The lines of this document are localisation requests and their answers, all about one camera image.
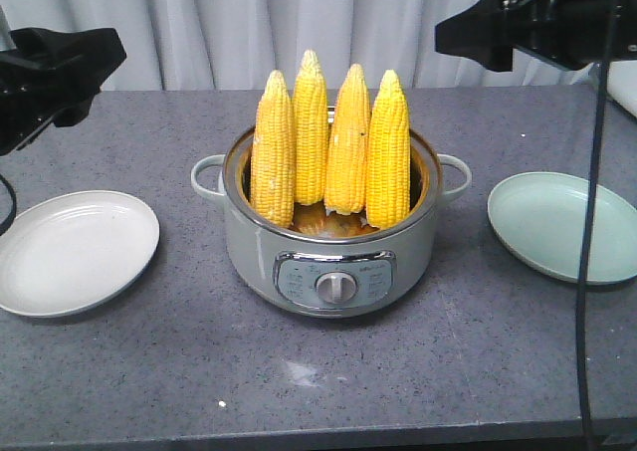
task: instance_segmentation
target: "plate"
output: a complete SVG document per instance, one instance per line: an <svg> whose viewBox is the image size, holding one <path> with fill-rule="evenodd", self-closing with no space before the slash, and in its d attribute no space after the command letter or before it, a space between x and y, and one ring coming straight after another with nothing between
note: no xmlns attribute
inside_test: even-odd
<svg viewBox="0 0 637 451"><path fill-rule="evenodd" d="M132 283L159 240L159 223L122 192L76 192L20 214L0 237L0 307L61 317L95 307Z"/></svg>
<svg viewBox="0 0 637 451"><path fill-rule="evenodd" d="M557 172L528 172L489 195L496 234L519 259L551 277L577 282L588 181ZM637 276L637 210L598 186L588 284Z"/></svg>

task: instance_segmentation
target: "yellow corn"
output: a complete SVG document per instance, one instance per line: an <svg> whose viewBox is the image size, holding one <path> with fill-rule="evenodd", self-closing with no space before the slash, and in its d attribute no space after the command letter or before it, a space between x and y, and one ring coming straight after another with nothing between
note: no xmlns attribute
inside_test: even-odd
<svg viewBox="0 0 637 451"><path fill-rule="evenodd" d="M367 148L367 222L386 229L409 213L409 107L393 70L374 101Z"/></svg>
<svg viewBox="0 0 637 451"><path fill-rule="evenodd" d="M341 215L360 212L365 202L369 91L362 66L354 64L340 87L327 152L325 208Z"/></svg>
<svg viewBox="0 0 637 451"><path fill-rule="evenodd" d="M312 205L325 192L329 124L327 85L319 58L312 50L303 55L292 98L297 119L297 186L295 200Z"/></svg>
<svg viewBox="0 0 637 451"><path fill-rule="evenodd" d="M272 71L259 101L252 143L250 203L281 227L292 223L295 194L295 117L286 80Z"/></svg>

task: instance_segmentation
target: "control panel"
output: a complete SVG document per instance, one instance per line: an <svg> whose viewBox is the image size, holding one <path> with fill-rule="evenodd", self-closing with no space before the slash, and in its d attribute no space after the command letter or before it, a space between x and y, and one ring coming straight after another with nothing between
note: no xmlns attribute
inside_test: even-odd
<svg viewBox="0 0 637 451"><path fill-rule="evenodd" d="M349 256L284 252L275 261L275 286L283 297L301 307L366 307L391 290L395 260L389 251Z"/></svg>

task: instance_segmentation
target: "speckled table surface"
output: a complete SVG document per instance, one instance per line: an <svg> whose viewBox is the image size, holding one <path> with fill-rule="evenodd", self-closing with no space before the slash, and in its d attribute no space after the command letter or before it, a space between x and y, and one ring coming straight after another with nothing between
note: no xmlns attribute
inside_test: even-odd
<svg viewBox="0 0 637 451"><path fill-rule="evenodd" d="M102 93L79 125L0 158L20 210L114 189L148 203L161 228L141 278L96 309L48 320L0 313L0 448L320 449L577 434L575 288L504 249L487 197L524 171L586 175L593 90L408 91L413 128L463 158L474 185L442 214L417 286L343 321L293 315L254 294L228 259L222 214L190 187L194 162L227 151L259 97ZM635 121L610 108L601 183L632 204L636 157ZM634 281L589 295L600 433L637 427L636 314Z"/></svg>

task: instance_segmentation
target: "pot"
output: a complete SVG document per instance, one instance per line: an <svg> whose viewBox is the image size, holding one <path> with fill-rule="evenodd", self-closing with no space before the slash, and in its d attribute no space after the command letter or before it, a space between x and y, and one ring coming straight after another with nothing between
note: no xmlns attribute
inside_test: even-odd
<svg viewBox="0 0 637 451"><path fill-rule="evenodd" d="M297 314L353 317L402 297L427 269L440 211L471 185L465 162L436 154L412 130L411 211L402 222L372 232L362 227L362 235L347 237L284 229L250 206L253 133L254 128L244 133L227 154L197 162L191 184L197 194L223 209L228 254L241 278L268 302ZM444 189L443 165L460 170L464 183ZM218 188L210 190L198 176L217 166Z"/></svg>

